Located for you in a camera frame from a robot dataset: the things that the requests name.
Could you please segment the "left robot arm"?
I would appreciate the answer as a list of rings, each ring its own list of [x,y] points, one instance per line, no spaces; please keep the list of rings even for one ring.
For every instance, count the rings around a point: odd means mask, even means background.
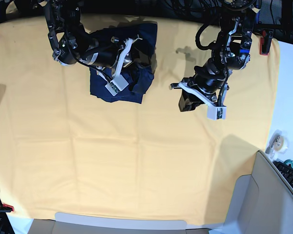
[[[228,79],[234,70],[244,69],[250,61],[252,32],[258,9],[253,0],[221,1],[221,8],[196,33],[195,44],[202,51],[210,50],[211,57],[204,66],[195,66],[195,74],[172,83],[171,89],[182,91],[179,100],[181,112],[193,111],[200,105],[216,109],[216,118],[224,116],[224,100],[229,89]],[[209,45],[202,45],[200,36],[214,21],[220,32]]]

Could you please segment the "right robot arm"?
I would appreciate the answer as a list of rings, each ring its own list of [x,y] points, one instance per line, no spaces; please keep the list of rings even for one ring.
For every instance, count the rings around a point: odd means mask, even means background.
[[[41,0],[53,59],[62,65],[79,63],[107,82],[121,74],[136,83],[153,80],[152,55],[157,26],[152,23],[110,27],[88,33],[81,23],[81,1]]]

